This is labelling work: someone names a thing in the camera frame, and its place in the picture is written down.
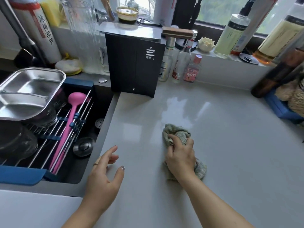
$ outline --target cloth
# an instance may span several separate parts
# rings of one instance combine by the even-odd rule
[[[186,145],[187,138],[191,137],[191,134],[188,130],[184,129],[181,126],[175,126],[173,124],[166,124],[163,130],[163,138],[165,140],[166,147],[168,148],[170,145],[173,145],[173,140],[168,137],[168,134],[173,134],[181,140],[183,145]],[[194,166],[194,173],[196,176],[202,180],[207,172],[207,166],[203,164],[199,159],[196,158],[196,163]],[[168,180],[176,180],[173,174],[168,169],[168,166],[165,162],[165,173]]]

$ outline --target hand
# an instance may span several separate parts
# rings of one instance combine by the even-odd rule
[[[191,138],[187,138],[187,143],[184,146],[177,136],[173,134],[169,134],[168,136],[173,140],[174,146],[168,147],[166,163],[171,173],[180,182],[184,177],[195,175],[194,141]]]
[[[124,177],[124,166],[117,169],[112,182],[106,176],[108,164],[113,164],[118,159],[118,155],[113,154],[117,146],[113,146],[97,159],[93,169],[88,177],[85,196],[79,207],[80,210],[86,211],[94,219],[99,217],[112,204],[118,194],[120,185]]]

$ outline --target dish rack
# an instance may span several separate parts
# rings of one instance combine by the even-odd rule
[[[71,110],[70,104],[67,104],[57,111],[58,121],[53,126],[49,128],[39,128],[32,124],[26,125],[26,127],[37,136],[38,148],[31,157],[23,160],[0,160],[0,183],[35,185],[42,179],[58,181],[57,174],[60,171],[62,163],[71,146],[76,142],[93,106],[93,85],[94,83],[91,81],[66,78],[63,83],[63,89],[67,96],[72,92],[82,92],[86,94],[86,99],[75,113],[73,122],[70,125],[66,124]],[[56,147],[59,144],[66,126],[70,126],[72,130],[69,133],[63,148],[57,155],[54,164],[50,166]],[[60,166],[57,172],[53,174],[52,171],[62,153],[63,159]]]

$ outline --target red cap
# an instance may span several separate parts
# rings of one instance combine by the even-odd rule
[[[195,64],[199,64],[199,63],[201,62],[201,59],[202,59],[202,58],[203,58],[202,56],[196,55],[195,58],[194,58],[194,60],[193,60],[193,62],[194,62]]]

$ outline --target logo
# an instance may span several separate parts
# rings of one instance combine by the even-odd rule
[[[151,60],[154,60],[154,52],[155,52],[155,49],[152,49],[152,47],[150,47],[150,49],[147,49],[146,51],[146,59],[151,59]]]

